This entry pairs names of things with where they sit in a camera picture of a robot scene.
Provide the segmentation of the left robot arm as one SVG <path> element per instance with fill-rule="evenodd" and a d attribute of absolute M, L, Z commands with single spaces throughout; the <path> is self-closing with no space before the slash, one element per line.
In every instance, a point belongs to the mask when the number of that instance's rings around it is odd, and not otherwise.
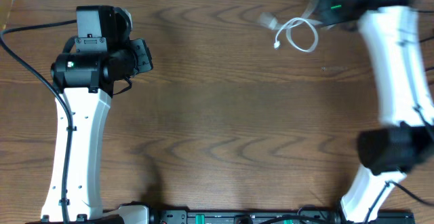
<path fill-rule="evenodd" d="M 104 211 L 100 195 L 102 138 L 114 83 L 153 69 L 143 39 L 130 39 L 130 13 L 107 5 L 79 6 L 77 36 L 51 66 L 58 93 L 56 148 L 41 223 L 151 223 L 145 204 Z"/>

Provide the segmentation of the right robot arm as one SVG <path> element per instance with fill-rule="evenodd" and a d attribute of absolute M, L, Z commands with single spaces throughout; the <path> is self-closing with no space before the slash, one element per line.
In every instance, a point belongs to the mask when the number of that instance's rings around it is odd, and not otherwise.
<path fill-rule="evenodd" d="M 374 72 L 380 128 L 357 137 L 360 165 L 334 223 L 405 223 L 380 207 L 412 169 L 433 156 L 433 99 L 412 0 L 319 0 L 324 25 L 356 22 Z"/>

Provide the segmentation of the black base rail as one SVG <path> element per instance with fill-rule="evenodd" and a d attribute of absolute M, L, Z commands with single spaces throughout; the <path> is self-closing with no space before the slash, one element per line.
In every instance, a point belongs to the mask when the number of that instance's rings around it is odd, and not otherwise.
<path fill-rule="evenodd" d="M 291 224 L 348 223 L 339 208 L 307 205 L 298 210 L 189 210 L 188 208 L 153 209 L 149 224 Z"/>

